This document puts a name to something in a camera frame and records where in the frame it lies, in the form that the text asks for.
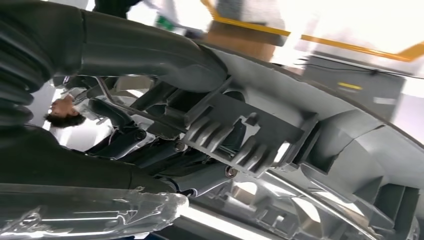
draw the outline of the black cable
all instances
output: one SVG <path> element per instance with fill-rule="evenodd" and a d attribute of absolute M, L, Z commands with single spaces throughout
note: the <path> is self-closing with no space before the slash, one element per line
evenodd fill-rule
<path fill-rule="evenodd" d="M 380 71 L 378 69 L 367 69 L 367 70 L 359 70 L 359 69 L 349 69 L 349 68 L 334 68 L 334 67 L 328 67 L 328 66 L 321 66 L 318 64 L 313 63 L 294 63 L 294 65 L 297 66 L 313 66 L 317 68 L 323 68 L 323 69 L 330 69 L 330 70 L 336 70 L 336 71 L 350 71 L 350 72 L 360 72 L 360 73 L 369 73 L 370 75 L 376 75 L 376 74 L 387 74 L 395 77 L 408 77 L 413 79 L 423 79 L 424 77 L 418 77 L 418 76 L 412 76 L 408 74 L 403 73 L 397 73 L 397 72 L 390 72 L 390 71 Z"/>
<path fill-rule="evenodd" d="M 172 178 L 170 178 L 170 177 L 165 177 L 165 179 L 166 179 L 168 182 L 170 182 L 172 185 L 174 185 L 176 193 L 180 193 L 180 192 L 181 192 L 181 190 L 180 190 L 180 186 L 178 185 L 178 183 L 177 183 L 176 181 L 174 181 L 174 180 L 173 180 Z"/>
<path fill-rule="evenodd" d="M 330 69 L 330 70 L 337 70 L 337 71 L 350 71 L 350 72 L 361 72 L 361 73 L 370 73 L 371 72 L 371 70 L 358 70 L 358 69 L 348 69 L 348 68 L 333 68 L 333 67 L 321 66 L 321 65 L 312 64 L 312 63 L 295 63 L 294 65 L 298 65 L 298 66 L 314 66 L 314 67 L 318 67 L 318 68 Z"/>

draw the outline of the yellow stripe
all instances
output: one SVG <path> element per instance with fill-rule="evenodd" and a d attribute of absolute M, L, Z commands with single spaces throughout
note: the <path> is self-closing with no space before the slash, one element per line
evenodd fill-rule
<path fill-rule="evenodd" d="M 238 20 L 234 20 L 234 19 L 230 19 L 230 18 L 226 18 L 226 17 L 221 17 L 217 13 L 217 11 L 214 9 L 212 4 L 209 2 L 209 0 L 200 0 L 200 1 L 203 3 L 203 5 L 206 6 L 206 8 L 209 10 L 210 14 L 212 15 L 213 19 L 217 22 L 220 22 L 220 23 L 223 23 L 223 24 L 239 26 L 239 27 L 243 27 L 243 28 L 247 28 L 247 29 L 253 29 L 253 30 L 257 30 L 257 31 L 261 31 L 261 32 L 271 33 L 271 34 L 278 34 L 278 35 L 282 35 L 282 36 L 288 36 L 291 33 L 289 31 L 281 30 L 281 29 L 278 29 L 278 28 L 273 28 L 273 27 L 269 27 L 269 26 L 263 26 L 263 25 L 238 21 Z M 419 57 L 424 55 L 424 41 L 420 42 L 416 45 L 413 45 L 413 46 L 411 46 L 411 47 L 409 47 L 409 48 L 407 48 L 407 49 L 405 49 L 405 50 L 403 50 L 399 53 L 389 53 L 389 52 L 369 49 L 369 48 L 362 47 L 362 46 L 357 46 L 357 45 L 353 45 L 353 44 L 348 44 L 348 43 L 339 42 L 339 41 L 333 41 L 333 40 L 319 38 L 319 37 L 315 37 L 315 36 L 309 36 L 309 35 L 302 35 L 301 39 L 305 40 L 305 41 L 309 41 L 309 42 L 319 43 L 319 44 L 323 44 L 323 45 L 327 45 L 327 46 L 332 46 L 332 47 L 336 47 L 336 48 L 346 49 L 346 50 L 350 50 L 350 51 L 354 51 L 354 52 L 359 52 L 359 53 L 363 53 L 363 54 L 368 54 L 368 55 L 373 55 L 373 56 L 377 56 L 377 57 L 397 60 L 397 61 L 401 61 L 401 62 L 408 62 L 408 63 L 412 62 L 412 61 L 414 61 L 414 60 L 416 60 Z"/>
<path fill-rule="evenodd" d="M 356 90 L 362 90 L 362 87 L 361 86 L 357 86 L 357 85 L 352 85 L 352 84 L 348 84 L 348 83 L 344 83 L 344 82 L 338 82 L 337 84 L 339 86 L 346 87 L 346 88 L 351 88 L 351 89 L 356 89 Z"/>

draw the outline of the metal rod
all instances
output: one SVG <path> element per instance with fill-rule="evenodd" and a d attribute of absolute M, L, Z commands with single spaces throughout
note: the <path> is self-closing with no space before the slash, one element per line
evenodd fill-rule
<path fill-rule="evenodd" d="M 98 85 L 100 86 L 101 91 L 104 93 L 104 96 L 107 98 L 107 100 L 109 100 L 109 102 L 110 102 L 113 106 L 115 106 L 115 107 L 117 107 L 117 108 L 120 108 L 120 109 L 122 109 L 122 110 L 128 111 L 128 112 L 131 112 L 131 113 L 134 113 L 134 114 L 140 115 L 140 116 L 145 117 L 145 118 L 147 118 L 147 119 L 150 119 L 150 120 L 152 120 L 152 121 L 155 121 L 155 122 L 161 123 L 161 124 L 166 125 L 166 126 L 168 126 L 168 127 L 170 127 L 170 128 L 177 129 L 178 131 L 180 131 L 180 132 L 182 132 L 182 133 L 186 133 L 186 132 L 187 132 L 187 129 L 185 129 L 185 128 L 183 128 L 183 127 L 180 127 L 180 126 L 172 125 L 171 123 L 169 123 L 169 122 L 165 121 L 165 120 L 164 120 L 163 118 L 161 118 L 161 117 L 152 116 L 152 115 L 150 115 L 150 114 L 148 114 L 148 113 L 146 113 L 146 112 L 144 112 L 144 111 L 140 111 L 140 110 L 135 109 L 135 108 L 133 108 L 133 107 L 129 107 L 129 106 L 125 106 L 125 105 L 123 105 L 123 104 L 117 103 L 117 102 L 113 99 L 113 97 L 112 97 L 112 95 L 111 95 L 111 92 L 109 91 L 109 89 L 108 89 L 108 87 L 106 86 L 106 84 L 105 84 L 105 82 L 103 81 L 103 79 L 101 79 L 101 78 L 100 78 L 100 77 L 98 77 L 98 76 L 95 76 L 94 78 L 97 80 Z"/>
<path fill-rule="evenodd" d="M 271 177 L 275 178 L 276 180 L 278 180 L 282 184 L 286 185 L 287 187 L 289 187 L 289 188 L 291 188 L 291 189 L 299 192 L 300 194 L 306 196 L 312 202 L 316 203 L 320 207 L 326 209 L 330 213 L 332 213 L 332 214 L 336 215 L 337 217 L 341 218 L 343 221 L 345 221 L 346 223 L 348 223 L 349 225 L 351 225 L 352 227 L 354 227 L 355 229 L 357 229 L 359 232 L 361 232 L 362 234 L 364 234 L 365 236 L 367 236 L 369 239 L 371 239 L 371 240 L 379 240 L 379 238 L 371 230 L 369 230 L 367 227 L 363 227 L 363 226 L 359 225 L 353 219 L 351 219 L 349 216 L 346 216 L 343 212 L 341 212 L 340 210 L 334 208 L 333 206 L 331 206 L 330 204 L 328 204 L 324 200 L 321 200 L 319 197 L 313 195 L 312 193 L 308 192 L 307 190 L 303 189 L 301 186 L 295 184 L 294 182 L 291 182 L 290 180 L 285 179 L 283 176 L 281 176 L 281 175 L 279 175 L 279 174 L 277 174 L 277 173 L 275 173 L 275 172 L 273 172 L 271 170 L 267 170 L 266 171 L 266 174 L 268 174 Z"/>

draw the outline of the gray machine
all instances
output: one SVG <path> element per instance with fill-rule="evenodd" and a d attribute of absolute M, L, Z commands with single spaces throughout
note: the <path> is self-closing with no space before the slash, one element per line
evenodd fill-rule
<path fill-rule="evenodd" d="M 158 231 L 187 198 L 273 239 L 419 236 L 423 146 L 344 95 L 105 14 L 38 0 L 4 0 L 0 14 L 1 240 Z M 26 124 L 30 93 L 74 75 L 93 76 L 122 119 L 153 120 L 157 141 L 114 160 Z M 99 76 L 129 75 L 157 82 L 126 106 Z"/>

